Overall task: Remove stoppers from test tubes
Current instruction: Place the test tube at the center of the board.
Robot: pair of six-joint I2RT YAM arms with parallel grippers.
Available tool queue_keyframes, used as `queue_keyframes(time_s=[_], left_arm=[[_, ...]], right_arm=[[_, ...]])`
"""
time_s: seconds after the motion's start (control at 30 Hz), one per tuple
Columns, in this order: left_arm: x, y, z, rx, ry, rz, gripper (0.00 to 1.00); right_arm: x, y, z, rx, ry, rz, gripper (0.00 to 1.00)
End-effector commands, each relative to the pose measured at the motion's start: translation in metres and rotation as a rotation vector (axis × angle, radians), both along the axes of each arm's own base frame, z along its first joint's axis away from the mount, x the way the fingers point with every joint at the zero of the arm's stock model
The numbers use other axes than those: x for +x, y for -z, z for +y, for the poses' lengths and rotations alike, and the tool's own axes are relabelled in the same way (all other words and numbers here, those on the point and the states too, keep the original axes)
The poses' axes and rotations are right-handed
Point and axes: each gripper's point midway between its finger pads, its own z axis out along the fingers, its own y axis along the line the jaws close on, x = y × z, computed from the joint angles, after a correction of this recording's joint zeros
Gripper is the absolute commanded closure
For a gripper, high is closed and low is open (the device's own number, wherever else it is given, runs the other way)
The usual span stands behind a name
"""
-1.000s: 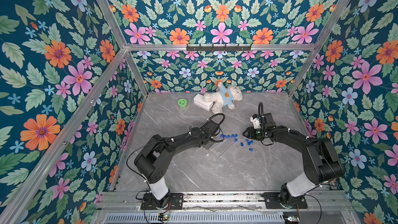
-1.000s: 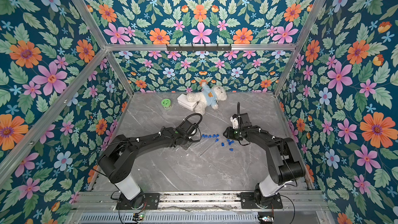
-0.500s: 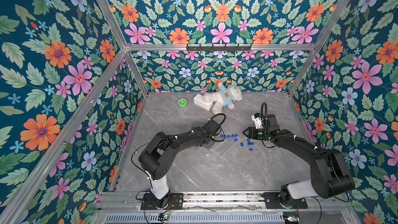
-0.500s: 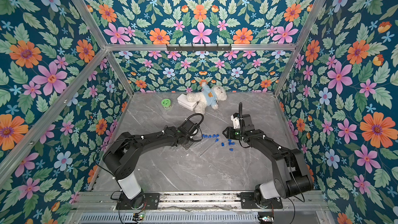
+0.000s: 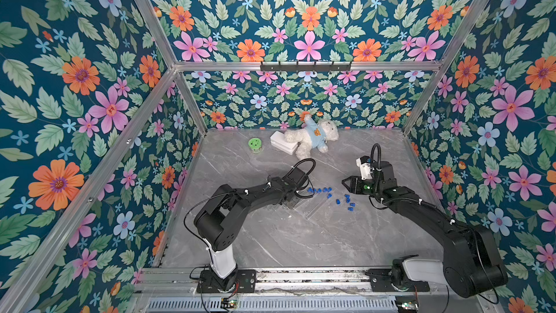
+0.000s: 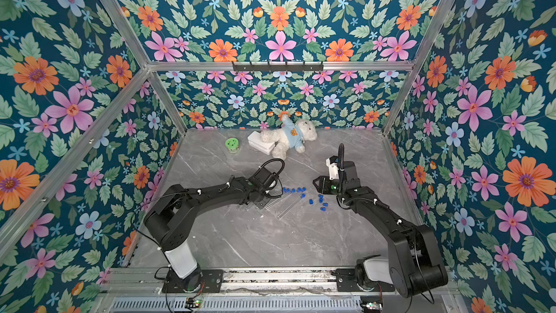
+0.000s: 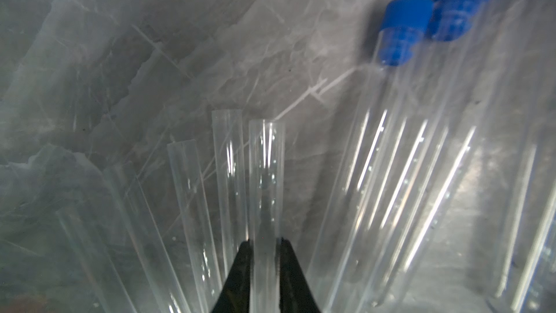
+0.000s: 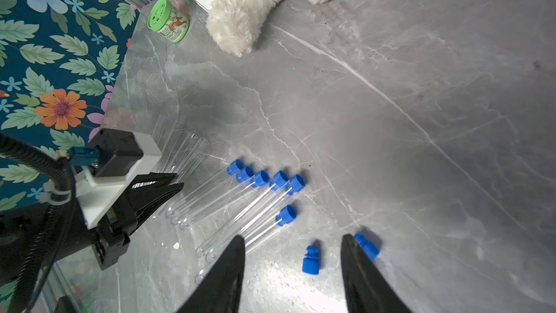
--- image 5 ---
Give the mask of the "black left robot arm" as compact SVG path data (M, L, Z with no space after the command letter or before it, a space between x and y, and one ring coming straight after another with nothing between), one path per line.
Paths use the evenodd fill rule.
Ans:
M205 200L193 219L195 229L186 229L208 247L209 268L214 277L228 280L236 276L233 243L250 213L294 199L313 197L301 193L311 185L312 171L293 167L282 177L269 177L265 183L250 188L232 188L224 184Z

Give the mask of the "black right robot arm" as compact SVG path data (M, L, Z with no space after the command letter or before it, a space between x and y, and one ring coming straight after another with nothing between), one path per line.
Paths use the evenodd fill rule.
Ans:
M369 156L357 159L359 175L342 181L352 194L366 195L370 202L399 214L426 231L443 248L441 260L416 255L393 260L390 281L396 288L416 282L446 285L463 298L482 294L508 283L492 231L449 217L413 190L398 185L392 165Z

